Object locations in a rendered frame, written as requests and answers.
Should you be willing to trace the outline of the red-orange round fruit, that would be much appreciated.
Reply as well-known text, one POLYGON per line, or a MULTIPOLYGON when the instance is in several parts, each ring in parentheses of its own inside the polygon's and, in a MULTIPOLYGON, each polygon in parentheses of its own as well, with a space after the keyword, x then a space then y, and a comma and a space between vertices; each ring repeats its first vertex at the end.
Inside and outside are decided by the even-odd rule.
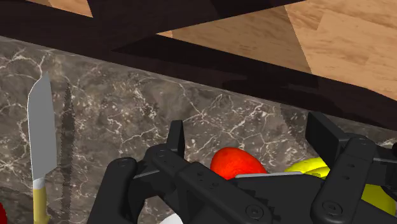
POLYGON ((210 169, 225 179, 232 179, 239 174, 267 174, 257 158, 232 147, 218 150, 211 160, 210 169))

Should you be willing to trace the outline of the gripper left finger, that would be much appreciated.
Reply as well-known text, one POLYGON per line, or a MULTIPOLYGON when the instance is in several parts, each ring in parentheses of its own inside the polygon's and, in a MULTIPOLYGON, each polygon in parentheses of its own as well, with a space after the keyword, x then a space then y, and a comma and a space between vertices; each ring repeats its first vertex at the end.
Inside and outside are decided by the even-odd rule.
POLYGON ((160 197, 183 224, 273 224, 270 209, 199 162, 184 158, 181 120, 167 141, 109 163, 87 224, 137 224, 146 199, 160 197))

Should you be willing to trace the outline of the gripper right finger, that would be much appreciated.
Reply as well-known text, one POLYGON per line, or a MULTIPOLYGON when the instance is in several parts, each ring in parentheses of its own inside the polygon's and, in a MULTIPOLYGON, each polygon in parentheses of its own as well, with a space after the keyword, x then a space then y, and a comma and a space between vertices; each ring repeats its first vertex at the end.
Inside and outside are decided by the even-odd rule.
POLYGON ((397 201, 397 149, 345 133, 320 112, 310 112, 307 142, 330 171, 310 209, 314 224, 397 224, 397 217, 365 202, 367 183, 397 201))

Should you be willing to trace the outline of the white round thing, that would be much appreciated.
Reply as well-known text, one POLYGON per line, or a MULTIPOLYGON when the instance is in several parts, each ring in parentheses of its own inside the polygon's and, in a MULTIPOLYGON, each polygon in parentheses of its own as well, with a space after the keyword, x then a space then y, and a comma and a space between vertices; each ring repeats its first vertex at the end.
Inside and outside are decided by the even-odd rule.
POLYGON ((174 214, 166 217, 159 224, 183 224, 183 221, 176 213, 174 213, 174 214))

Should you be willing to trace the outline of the marble-topped dark wood table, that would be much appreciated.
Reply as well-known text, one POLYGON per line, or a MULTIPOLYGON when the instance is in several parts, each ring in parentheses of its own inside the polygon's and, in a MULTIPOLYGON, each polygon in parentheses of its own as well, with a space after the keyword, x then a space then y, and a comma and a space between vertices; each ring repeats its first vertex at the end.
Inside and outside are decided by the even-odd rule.
POLYGON ((48 74, 59 153, 51 224, 86 224, 107 164, 185 126, 270 172, 313 157, 307 113, 397 142, 397 0, 0 0, 0 203, 32 224, 27 96, 48 74))

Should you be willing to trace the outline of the yellow banana bunch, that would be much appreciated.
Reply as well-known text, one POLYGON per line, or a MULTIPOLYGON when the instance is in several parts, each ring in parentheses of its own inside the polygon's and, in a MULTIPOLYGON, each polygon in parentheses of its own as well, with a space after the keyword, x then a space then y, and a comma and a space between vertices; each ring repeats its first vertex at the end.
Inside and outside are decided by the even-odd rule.
MULTIPOLYGON (((302 174, 309 174, 325 179, 330 171, 330 168, 320 158, 309 158, 297 162, 287 169, 285 172, 301 172, 302 174)), ((392 216, 396 213, 396 202, 383 191, 380 186, 366 184, 363 190, 361 198, 370 203, 371 205, 391 214, 392 216)))

